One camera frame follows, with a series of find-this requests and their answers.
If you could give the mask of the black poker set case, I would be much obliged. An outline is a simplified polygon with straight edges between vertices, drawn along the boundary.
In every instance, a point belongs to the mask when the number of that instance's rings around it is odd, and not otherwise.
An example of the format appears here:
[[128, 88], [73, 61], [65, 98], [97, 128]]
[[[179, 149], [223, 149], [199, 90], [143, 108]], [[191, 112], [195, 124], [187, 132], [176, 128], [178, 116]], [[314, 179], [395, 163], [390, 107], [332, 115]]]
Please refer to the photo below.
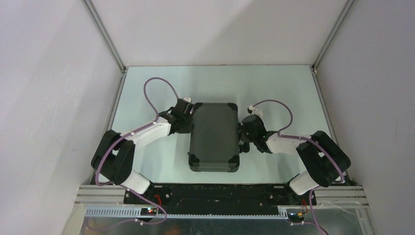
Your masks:
[[198, 102], [192, 112], [188, 165], [195, 172], [231, 172], [240, 166], [238, 106]]

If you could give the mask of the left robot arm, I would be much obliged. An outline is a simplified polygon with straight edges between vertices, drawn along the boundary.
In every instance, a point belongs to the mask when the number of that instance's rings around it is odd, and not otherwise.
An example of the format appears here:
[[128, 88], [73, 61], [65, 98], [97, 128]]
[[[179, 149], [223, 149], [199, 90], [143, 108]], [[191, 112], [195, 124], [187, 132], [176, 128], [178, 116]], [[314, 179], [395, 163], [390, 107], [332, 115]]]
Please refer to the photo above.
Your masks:
[[135, 153], [146, 145], [172, 134], [191, 132], [191, 98], [177, 100], [174, 107], [159, 113], [158, 119], [129, 132], [106, 131], [92, 158], [96, 175], [102, 175], [111, 184], [144, 194], [151, 181], [133, 170]]

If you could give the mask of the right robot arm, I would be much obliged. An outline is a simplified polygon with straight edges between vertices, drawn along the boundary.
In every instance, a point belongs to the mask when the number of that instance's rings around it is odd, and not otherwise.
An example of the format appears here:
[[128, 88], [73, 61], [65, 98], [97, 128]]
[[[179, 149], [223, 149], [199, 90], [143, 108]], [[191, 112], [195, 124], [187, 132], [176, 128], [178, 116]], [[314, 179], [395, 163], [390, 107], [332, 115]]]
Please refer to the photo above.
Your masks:
[[344, 180], [344, 172], [351, 166], [345, 152], [324, 131], [310, 136], [284, 135], [266, 130], [258, 115], [242, 121], [241, 140], [253, 143], [261, 153], [298, 156], [306, 170], [286, 183], [287, 190], [303, 195], [317, 187], [328, 187]]

